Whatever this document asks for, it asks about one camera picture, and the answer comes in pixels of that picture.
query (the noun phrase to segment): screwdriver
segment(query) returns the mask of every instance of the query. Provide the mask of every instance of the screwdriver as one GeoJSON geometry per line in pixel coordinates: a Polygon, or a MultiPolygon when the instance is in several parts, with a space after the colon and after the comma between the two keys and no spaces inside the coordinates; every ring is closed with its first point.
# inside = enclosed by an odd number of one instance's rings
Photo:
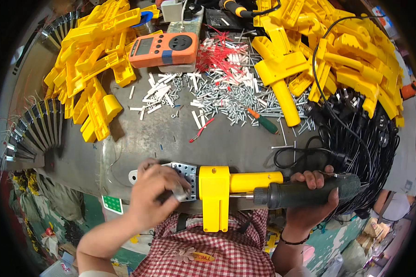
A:
{"type": "Polygon", "coordinates": [[[257,112],[253,111],[251,108],[248,108],[244,104],[242,104],[239,101],[237,101],[230,93],[228,93],[228,92],[226,92],[226,93],[233,99],[233,101],[235,101],[236,103],[238,103],[241,106],[243,106],[244,108],[246,108],[247,111],[257,120],[257,122],[259,122],[260,124],[262,124],[262,126],[265,129],[267,129],[270,133],[272,133],[274,135],[276,135],[278,133],[278,130],[277,130],[276,125],[274,125],[271,121],[269,121],[268,119],[264,118],[263,116],[261,116],[257,112]]]}
{"type": "Polygon", "coordinates": [[[230,193],[230,198],[245,198],[255,205],[267,205],[268,209],[323,205],[330,192],[339,189],[339,202],[351,200],[361,191],[361,181],[355,174],[341,174],[325,179],[323,188],[311,190],[306,182],[270,183],[268,187],[257,187],[254,191],[230,193]]]}

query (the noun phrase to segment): solder wire spool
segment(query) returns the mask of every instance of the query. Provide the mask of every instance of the solder wire spool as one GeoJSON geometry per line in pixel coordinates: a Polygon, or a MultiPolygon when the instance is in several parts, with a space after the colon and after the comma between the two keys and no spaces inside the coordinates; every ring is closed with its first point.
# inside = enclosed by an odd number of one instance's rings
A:
{"type": "Polygon", "coordinates": [[[137,36],[146,36],[151,33],[154,33],[153,22],[153,13],[150,11],[144,11],[140,15],[140,22],[137,25],[131,26],[136,32],[137,36]]]}

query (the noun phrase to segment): orange power meter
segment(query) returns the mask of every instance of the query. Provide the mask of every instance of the orange power meter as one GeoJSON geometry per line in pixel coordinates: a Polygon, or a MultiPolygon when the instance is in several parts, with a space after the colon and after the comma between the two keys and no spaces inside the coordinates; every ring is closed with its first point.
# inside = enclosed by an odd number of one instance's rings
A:
{"type": "Polygon", "coordinates": [[[197,56],[195,33],[167,33],[138,37],[129,53],[135,68],[193,63],[197,56]]]}

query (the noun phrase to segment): right hand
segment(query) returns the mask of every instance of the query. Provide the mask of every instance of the right hand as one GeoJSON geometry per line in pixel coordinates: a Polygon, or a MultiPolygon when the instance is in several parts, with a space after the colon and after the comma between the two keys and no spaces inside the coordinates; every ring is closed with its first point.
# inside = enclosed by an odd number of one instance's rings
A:
{"type": "Polygon", "coordinates": [[[131,192],[128,217],[142,230],[155,227],[179,205],[174,196],[170,196],[163,204],[157,201],[157,197],[181,183],[182,178],[174,169],[161,166],[154,159],[143,161],[138,167],[137,181],[131,192]]]}
{"type": "MultiPolygon", "coordinates": [[[[334,171],[331,165],[325,167],[325,172],[334,171]]],[[[291,176],[291,181],[304,182],[309,189],[321,189],[324,185],[322,173],[318,171],[298,172],[291,176]]],[[[328,195],[328,202],[321,206],[306,206],[287,209],[287,225],[283,230],[283,239],[290,242],[304,240],[310,230],[322,222],[339,204],[338,189],[335,188],[328,195]]]]}

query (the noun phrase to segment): person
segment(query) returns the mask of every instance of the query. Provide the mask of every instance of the person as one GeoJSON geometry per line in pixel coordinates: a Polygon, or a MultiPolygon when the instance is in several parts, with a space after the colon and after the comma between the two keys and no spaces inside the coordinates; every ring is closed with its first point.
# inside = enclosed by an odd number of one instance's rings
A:
{"type": "MultiPolygon", "coordinates": [[[[326,172],[333,172],[328,165],[326,172]]],[[[80,277],[115,277],[110,259],[123,243],[155,227],[151,249],[134,271],[134,276],[286,276],[305,277],[302,250],[310,230],[331,213],[339,202],[338,189],[322,206],[289,208],[287,224],[272,257],[263,251],[268,210],[254,210],[251,216],[230,214],[227,232],[203,231],[202,215],[186,219],[173,213],[179,201],[171,196],[163,203],[157,197],[172,190],[180,177],[172,168],[148,159],[138,168],[129,210],[121,217],[96,226],[85,234],[77,248],[80,277]]],[[[291,180],[306,181],[310,189],[321,189],[321,173],[305,171],[291,180]]]]}
{"type": "Polygon", "coordinates": [[[395,221],[402,219],[410,211],[410,206],[414,202],[414,197],[403,193],[396,192],[393,194],[391,202],[382,212],[382,209],[387,201],[388,195],[391,191],[382,190],[370,210],[370,215],[376,219],[382,213],[382,222],[391,225],[395,221]]]}

